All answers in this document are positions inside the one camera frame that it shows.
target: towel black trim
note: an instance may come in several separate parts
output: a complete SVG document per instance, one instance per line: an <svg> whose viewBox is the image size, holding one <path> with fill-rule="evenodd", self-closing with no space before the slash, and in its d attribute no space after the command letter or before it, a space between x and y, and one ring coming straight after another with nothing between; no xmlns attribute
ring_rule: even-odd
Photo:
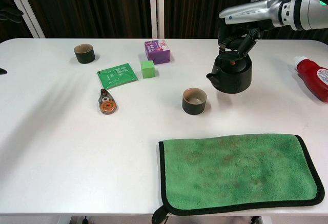
<svg viewBox="0 0 328 224"><path fill-rule="evenodd" d="M159 142L159 157L160 157L160 181L161 181L161 196L163 201L164 208L174 214L174 215L203 215L203 214L215 214L231 211L240 211L248 209L262 209L262 208L273 208L273 207L296 207L296 206L313 206L318 203L321 203L324 198L324 188L322 182L319 178L319 175L312 163L309 152L305 146L303 139L295 135L298 139L304 156L309 167L309 170L312 174L312 177L317 185L317 194L313 199L307 200L283 200L283 201L265 201L265 202L252 202L252 203L243 203L240 205L230 205L223 207L213 207L213 208L203 208L203 209L193 209L193 210L181 210L177 209L170 205L167 196L166 196L166 177L165 177L165 155L164 155L164 144Z"/></svg>

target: green light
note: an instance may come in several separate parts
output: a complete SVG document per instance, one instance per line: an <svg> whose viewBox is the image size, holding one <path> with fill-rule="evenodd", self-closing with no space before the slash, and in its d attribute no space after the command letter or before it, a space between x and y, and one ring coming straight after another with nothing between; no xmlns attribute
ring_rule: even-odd
<svg viewBox="0 0 328 224"><path fill-rule="evenodd" d="M324 2L322 2L322 1L320 1L320 4L321 4L321 5L326 5L326 4L325 4Z"/></svg>

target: purple box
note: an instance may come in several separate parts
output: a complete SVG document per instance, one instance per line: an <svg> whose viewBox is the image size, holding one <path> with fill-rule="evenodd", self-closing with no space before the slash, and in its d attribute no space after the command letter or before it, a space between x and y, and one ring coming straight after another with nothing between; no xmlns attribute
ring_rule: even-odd
<svg viewBox="0 0 328 224"><path fill-rule="evenodd" d="M170 61L170 49L163 39L145 42L145 51L148 60L153 61L154 64L163 64Z"/></svg>

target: bottle cap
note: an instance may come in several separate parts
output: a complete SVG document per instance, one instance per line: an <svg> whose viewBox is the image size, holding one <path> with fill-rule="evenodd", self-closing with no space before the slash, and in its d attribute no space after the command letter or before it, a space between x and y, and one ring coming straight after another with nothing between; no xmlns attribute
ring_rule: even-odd
<svg viewBox="0 0 328 224"><path fill-rule="evenodd" d="M297 65L301 62L301 61L303 61L303 60L305 60L305 59L308 59L308 57L306 57L306 56L295 56L294 57L294 61L295 61L295 69L297 70Z"/></svg>

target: red bottle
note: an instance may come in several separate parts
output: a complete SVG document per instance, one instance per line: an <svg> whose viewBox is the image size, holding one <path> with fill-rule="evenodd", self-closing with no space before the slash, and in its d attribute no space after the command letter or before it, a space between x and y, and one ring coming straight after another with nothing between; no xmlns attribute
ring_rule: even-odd
<svg viewBox="0 0 328 224"><path fill-rule="evenodd" d="M296 70L307 88L321 101L328 102L328 69L320 67L305 56L297 56Z"/></svg>

